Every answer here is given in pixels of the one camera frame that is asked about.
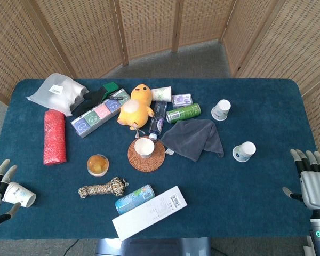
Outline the robot right five-finger hand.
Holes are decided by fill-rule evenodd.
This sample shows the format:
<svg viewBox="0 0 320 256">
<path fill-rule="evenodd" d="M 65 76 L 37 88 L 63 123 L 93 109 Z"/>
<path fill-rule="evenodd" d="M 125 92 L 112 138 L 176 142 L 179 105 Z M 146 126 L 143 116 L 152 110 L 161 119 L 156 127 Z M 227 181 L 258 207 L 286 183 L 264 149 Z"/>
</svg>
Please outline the robot right five-finger hand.
<svg viewBox="0 0 320 256">
<path fill-rule="evenodd" d="M 291 198 L 301 201 L 310 210 L 320 210 L 320 152 L 291 149 L 300 181 L 301 193 L 294 193 L 283 187 L 283 193 Z"/>
</svg>

